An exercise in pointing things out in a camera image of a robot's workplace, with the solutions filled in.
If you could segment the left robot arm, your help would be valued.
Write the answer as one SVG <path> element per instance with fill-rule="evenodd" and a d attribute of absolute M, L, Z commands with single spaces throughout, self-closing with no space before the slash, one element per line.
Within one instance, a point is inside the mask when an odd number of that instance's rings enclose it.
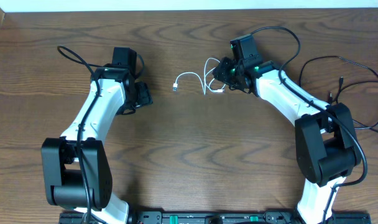
<path fill-rule="evenodd" d="M 115 47 L 111 63 L 87 63 L 59 45 L 65 58 L 90 72 L 90 92 L 71 125 L 41 147 L 47 202 L 78 212 L 77 223 L 132 223 L 129 204 L 113 193 L 113 177 L 104 142 L 114 118 L 152 104 L 148 86 L 138 79 L 142 57 L 129 47 Z"/>

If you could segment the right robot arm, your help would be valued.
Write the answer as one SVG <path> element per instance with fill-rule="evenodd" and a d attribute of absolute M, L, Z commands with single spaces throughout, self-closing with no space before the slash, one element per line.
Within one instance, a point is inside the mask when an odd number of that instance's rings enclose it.
<path fill-rule="evenodd" d="M 250 34 L 230 41 L 233 57 L 213 71 L 230 90 L 254 94 L 279 110 L 295 128 L 297 164 L 305 185 L 295 223 L 349 223 L 358 215 L 336 216 L 333 202 L 353 169 L 364 162 L 349 108 L 319 100 L 295 84 L 273 61 L 260 56 Z"/>

